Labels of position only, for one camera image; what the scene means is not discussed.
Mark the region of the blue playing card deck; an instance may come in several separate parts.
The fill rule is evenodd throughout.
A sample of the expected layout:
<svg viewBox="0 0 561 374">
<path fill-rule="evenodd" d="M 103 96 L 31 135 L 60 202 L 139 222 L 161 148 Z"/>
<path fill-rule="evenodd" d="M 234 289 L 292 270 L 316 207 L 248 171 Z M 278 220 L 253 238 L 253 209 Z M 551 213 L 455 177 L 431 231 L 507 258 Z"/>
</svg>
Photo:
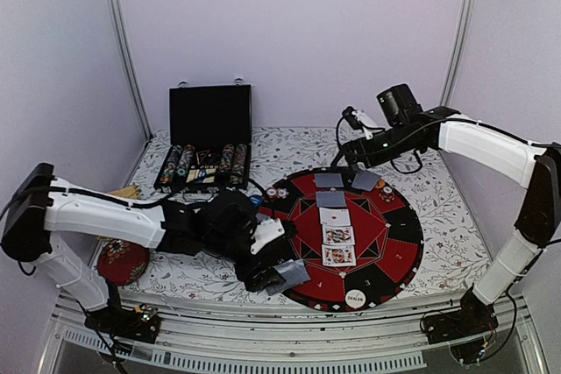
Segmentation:
<svg viewBox="0 0 561 374">
<path fill-rule="evenodd" d="M 269 296 L 283 293 L 311 280 L 303 260 L 288 260 L 273 267 L 276 280 L 266 287 Z"/>
</svg>

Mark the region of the white blue dealer button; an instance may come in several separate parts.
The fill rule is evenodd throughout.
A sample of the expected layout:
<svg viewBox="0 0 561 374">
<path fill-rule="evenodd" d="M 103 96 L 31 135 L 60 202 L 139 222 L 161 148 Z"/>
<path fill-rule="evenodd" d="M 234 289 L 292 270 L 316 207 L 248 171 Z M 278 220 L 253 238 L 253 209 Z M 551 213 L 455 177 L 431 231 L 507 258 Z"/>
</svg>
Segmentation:
<svg viewBox="0 0 561 374">
<path fill-rule="evenodd" d="M 357 309 L 357 308 L 361 308 L 365 305 L 366 303 L 366 295 L 363 291 L 359 290 L 359 289 L 352 289 L 350 291 L 348 291 L 344 297 L 345 299 L 345 304 L 348 307 Z"/>
</svg>

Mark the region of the blue small blind button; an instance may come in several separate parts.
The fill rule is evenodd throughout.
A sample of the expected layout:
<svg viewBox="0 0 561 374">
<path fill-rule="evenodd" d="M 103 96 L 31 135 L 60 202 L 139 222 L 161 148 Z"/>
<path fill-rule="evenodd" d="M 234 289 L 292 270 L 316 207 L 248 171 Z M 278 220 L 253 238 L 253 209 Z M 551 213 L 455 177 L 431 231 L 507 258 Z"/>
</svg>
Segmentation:
<svg viewBox="0 0 561 374">
<path fill-rule="evenodd" d="M 262 202 L 263 202 L 263 198 L 260 195 L 251 195 L 249 197 L 250 202 L 252 203 L 252 205 L 256 208 L 260 207 Z"/>
</svg>

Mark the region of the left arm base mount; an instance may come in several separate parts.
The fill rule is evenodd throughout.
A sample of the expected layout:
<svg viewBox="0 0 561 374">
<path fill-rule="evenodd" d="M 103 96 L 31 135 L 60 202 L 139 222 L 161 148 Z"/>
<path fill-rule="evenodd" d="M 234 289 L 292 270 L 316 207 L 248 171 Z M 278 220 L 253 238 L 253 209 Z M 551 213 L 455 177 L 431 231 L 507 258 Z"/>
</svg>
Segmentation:
<svg viewBox="0 0 561 374">
<path fill-rule="evenodd" d="M 86 328 L 136 342 L 155 344 L 161 318 L 156 307 L 140 304 L 133 309 L 109 305 L 96 311 L 86 311 Z"/>
</svg>

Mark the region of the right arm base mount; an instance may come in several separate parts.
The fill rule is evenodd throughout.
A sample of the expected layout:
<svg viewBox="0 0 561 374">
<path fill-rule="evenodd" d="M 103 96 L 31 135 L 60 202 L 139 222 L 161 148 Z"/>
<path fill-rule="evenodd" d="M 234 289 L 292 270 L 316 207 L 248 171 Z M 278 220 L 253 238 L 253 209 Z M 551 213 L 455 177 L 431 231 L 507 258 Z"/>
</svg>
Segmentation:
<svg viewBox="0 0 561 374">
<path fill-rule="evenodd" d="M 429 344 L 479 336 L 477 340 L 451 346 L 452 357 L 463 365 L 483 360 L 490 344 L 490 340 L 483 335 L 494 336 L 498 327 L 493 305 L 484 304 L 471 290 L 461 298 L 459 309 L 448 313 L 436 311 L 426 314 L 420 321 L 420 329 L 427 336 Z"/>
</svg>

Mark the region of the red orange chip stack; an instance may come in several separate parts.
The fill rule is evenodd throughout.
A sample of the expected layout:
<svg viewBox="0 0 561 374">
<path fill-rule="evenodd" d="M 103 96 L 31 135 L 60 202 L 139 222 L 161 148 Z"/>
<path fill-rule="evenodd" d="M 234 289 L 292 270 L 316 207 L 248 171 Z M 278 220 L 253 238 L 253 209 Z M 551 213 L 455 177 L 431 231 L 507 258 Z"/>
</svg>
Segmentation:
<svg viewBox="0 0 561 374">
<path fill-rule="evenodd" d="M 269 187 L 263 194 L 264 201 L 275 201 L 280 198 L 280 193 L 277 188 Z"/>
</svg>

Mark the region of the white black chip stack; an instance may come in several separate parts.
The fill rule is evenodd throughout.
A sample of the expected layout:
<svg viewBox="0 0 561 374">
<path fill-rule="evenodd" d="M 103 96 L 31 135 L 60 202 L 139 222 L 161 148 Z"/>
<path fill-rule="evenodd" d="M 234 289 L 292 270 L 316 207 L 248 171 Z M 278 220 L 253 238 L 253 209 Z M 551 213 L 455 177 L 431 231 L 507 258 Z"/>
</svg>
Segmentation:
<svg viewBox="0 0 561 374">
<path fill-rule="evenodd" d="M 289 191 L 286 188 L 279 188 L 278 189 L 278 197 L 279 198 L 286 198 L 289 195 Z"/>
</svg>

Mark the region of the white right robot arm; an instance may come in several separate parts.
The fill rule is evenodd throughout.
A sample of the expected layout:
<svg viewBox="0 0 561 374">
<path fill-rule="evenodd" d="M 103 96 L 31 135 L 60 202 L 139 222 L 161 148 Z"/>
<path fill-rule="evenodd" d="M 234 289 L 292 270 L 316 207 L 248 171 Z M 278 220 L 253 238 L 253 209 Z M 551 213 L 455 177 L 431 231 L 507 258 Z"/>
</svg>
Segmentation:
<svg viewBox="0 0 561 374">
<path fill-rule="evenodd" d="M 509 180 L 521 206 L 504 244 L 486 272 L 465 293 L 463 309 L 453 317 L 460 335 L 472 335 L 486 323 L 487 311 L 516 281 L 522 279 L 549 246 L 560 227 L 560 145 L 526 140 L 447 106 L 424 109 L 406 84 L 377 95 L 387 120 L 380 127 L 362 109 L 341 113 L 362 137 L 337 142 L 337 158 L 350 166 L 376 167 L 406 152 L 428 149 L 459 156 Z"/>
</svg>

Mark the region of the red black small chip stack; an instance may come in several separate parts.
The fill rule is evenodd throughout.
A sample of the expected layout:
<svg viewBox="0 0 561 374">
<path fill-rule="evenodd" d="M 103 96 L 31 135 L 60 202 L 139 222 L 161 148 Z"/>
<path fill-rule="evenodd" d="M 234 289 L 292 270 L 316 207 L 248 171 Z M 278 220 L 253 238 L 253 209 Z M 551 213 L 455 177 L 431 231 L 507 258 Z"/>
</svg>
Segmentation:
<svg viewBox="0 0 561 374">
<path fill-rule="evenodd" d="M 394 190 L 390 186 L 384 186 L 380 190 L 380 198 L 385 202 L 392 202 L 395 199 Z"/>
</svg>

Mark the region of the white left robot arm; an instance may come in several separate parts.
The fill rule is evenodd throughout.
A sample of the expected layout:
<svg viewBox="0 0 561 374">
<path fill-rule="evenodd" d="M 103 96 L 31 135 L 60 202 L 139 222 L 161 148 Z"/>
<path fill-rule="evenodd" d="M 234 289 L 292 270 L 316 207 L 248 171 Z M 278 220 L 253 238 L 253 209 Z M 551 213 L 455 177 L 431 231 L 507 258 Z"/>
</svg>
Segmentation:
<svg viewBox="0 0 561 374">
<path fill-rule="evenodd" d="M 37 165 L 1 213 L 1 248 L 18 262 L 33 263 L 89 311 L 112 334 L 130 327 L 130 315 L 111 300 L 108 281 L 93 273 L 61 238 L 75 232 L 135 243 L 165 253 L 194 256 L 204 251 L 233 263 L 250 292 L 278 293 L 304 277 L 290 244 L 290 222 L 262 217 L 237 190 L 185 204 L 165 196 L 126 200 L 78 187 Z"/>
</svg>

